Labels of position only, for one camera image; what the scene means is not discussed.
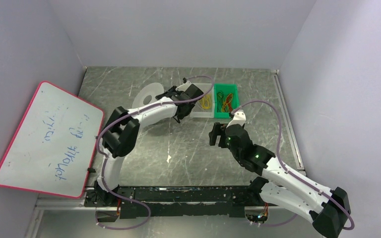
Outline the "grey perforated cable spool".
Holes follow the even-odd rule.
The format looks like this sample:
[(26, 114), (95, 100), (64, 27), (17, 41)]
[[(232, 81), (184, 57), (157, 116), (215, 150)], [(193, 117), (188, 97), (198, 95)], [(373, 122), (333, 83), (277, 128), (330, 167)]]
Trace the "grey perforated cable spool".
[(157, 101), (156, 96), (164, 93), (161, 83), (150, 83), (143, 87), (134, 98), (131, 108), (139, 108)]

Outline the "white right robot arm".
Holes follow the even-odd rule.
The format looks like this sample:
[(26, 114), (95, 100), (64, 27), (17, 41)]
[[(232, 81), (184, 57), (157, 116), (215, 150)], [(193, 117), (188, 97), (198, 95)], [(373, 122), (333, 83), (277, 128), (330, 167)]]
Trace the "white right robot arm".
[(257, 174), (254, 196), (309, 221), (326, 238), (337, 238), (351, 214), (347, 192), (331, 189), (294, 170), (263, 146), (254, 144), (242, 125), (214, 123), (209, 144), (227, 148), (237, 163)]

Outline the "green plastic bin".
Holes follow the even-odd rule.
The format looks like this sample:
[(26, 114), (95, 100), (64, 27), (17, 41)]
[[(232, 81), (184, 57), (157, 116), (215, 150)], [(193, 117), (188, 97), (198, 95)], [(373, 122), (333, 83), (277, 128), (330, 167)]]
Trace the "green plastic bin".
[(231, 111), (240, 105), (238, 88), (235, 84), (214, 84), (214, 118), (229, 118)]

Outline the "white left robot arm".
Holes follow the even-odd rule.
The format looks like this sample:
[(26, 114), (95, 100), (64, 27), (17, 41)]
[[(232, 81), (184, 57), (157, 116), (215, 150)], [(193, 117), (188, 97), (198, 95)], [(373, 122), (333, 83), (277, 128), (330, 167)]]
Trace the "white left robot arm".
[(134, 149), (140, 129), (167, 118), (180, 122), (188, 116), (204, 92), (191, 82), (173, 86), (153, 95), (153, 102), (133, 109), (117, 107), (98, 137), (102, 167), (94, 184), (95, 193), (108, 200), (119, 187), (119, 175), (125, 157)]

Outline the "clear white plastic bin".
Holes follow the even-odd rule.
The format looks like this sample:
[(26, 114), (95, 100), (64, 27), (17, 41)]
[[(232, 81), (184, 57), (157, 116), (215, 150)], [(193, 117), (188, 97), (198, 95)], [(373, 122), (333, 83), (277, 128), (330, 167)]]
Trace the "clear white plastic bin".
[(190, 113), (191, 118), (214, 118), (214, 89), (201, 98)]

